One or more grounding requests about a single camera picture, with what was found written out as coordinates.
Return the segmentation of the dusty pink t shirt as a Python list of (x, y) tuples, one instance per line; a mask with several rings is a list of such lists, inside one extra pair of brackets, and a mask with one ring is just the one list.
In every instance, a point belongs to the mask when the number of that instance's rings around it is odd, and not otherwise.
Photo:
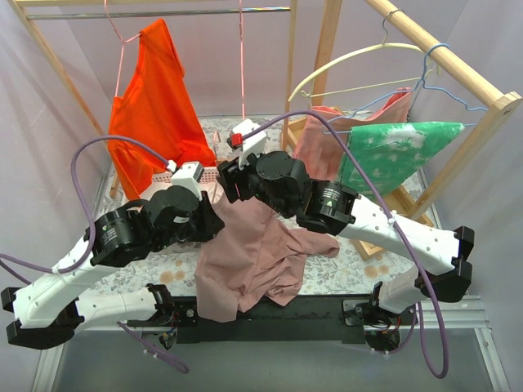
[(302, 288), (308, 256), (335, 257), (338, 242), (327, 234), (290, 229), (255, 198), (213, 206), (224, 228), (205, 243), (194, 272), (199, 317), (236, 320), (263, 297), (286, 306)]

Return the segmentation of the pink wire hanger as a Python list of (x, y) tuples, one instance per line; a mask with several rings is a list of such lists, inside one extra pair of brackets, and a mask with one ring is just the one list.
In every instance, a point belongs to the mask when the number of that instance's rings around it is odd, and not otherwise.
[[(214, 131), (213, 136), (212, 136), (212, 150), (213, 150), (213, 152), (215, 154), (215, 158), (216, 158), (216, 167), (218, 167), (221, 162), (221, 160), (218, 157), (218, 151), (217, 151), (217, 148), (220, 143), (221, 143), (221, 135), (220, 135), (219, 131)], [(218, 186), (218, 182), (217, 182), (217, 180), (215, 180), (215, 185), (214, 185), (213, 191), (212, 191), (212, 203), (214, 203), (216, 200), (217, 186)]]

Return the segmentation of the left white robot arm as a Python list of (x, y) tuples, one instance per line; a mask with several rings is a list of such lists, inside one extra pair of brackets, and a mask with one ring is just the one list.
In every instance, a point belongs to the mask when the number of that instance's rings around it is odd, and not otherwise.
[(7, 287), (2, 307), (13, 313), (7, 341), (35, 350), (65, 343), (76, 333), (126, 320), (163, 327), (177, 314), (167, 287), (147, 284), (137, 292), (91, 293), (103, 278), (174, 243), (207, 242), (225, 226), (206, 192), (195, 196), (174, 185), (148, 199), (130, 201), (100, 216), (87, 259), (65, 274), (44, 274), (26, 287)]

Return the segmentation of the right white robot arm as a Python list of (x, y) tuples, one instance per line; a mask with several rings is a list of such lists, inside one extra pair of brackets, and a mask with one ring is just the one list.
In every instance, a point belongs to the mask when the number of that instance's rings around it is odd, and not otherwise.
[(358, 239), (413, 260), (413, 267), (403, 274), (377, 283), (368, 303), (355, 306), (353, 315), (364, 323), (391, 323), (431, 296), (440, 302), (459, 302), (472, 283), (467, 258), (475, 233), (466, 226), (442, 230), (386, 214), (353, 189), (310, 178), (305, 164), (283, 151), (251, 154), (245, 164), (235, 158), (217, 170), (231, 203), (257, 198), (309, 231)]

